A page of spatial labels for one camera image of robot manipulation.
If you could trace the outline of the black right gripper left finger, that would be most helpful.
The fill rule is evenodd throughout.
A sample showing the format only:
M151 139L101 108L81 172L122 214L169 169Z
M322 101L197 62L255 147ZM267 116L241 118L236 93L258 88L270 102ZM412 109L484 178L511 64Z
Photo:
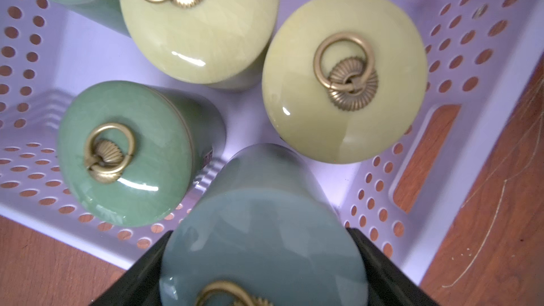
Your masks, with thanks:
M160 306L161 261L173 231L166 232L134 265L91 305Z

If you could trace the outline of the light blue tea canister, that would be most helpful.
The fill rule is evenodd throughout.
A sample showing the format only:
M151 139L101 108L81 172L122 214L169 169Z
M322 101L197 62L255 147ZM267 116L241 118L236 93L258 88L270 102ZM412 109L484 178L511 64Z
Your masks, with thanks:
M274 305L366 305L359 250L299 156L276 144L238 152L168 240L163 305L194 305L229 281Z

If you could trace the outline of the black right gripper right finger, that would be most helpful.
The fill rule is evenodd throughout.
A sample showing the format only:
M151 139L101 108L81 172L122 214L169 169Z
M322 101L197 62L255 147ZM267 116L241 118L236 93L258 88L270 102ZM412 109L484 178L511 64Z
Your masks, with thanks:
M438 305L359 229L347 228L347 232L364 261L368 279L368 305Z

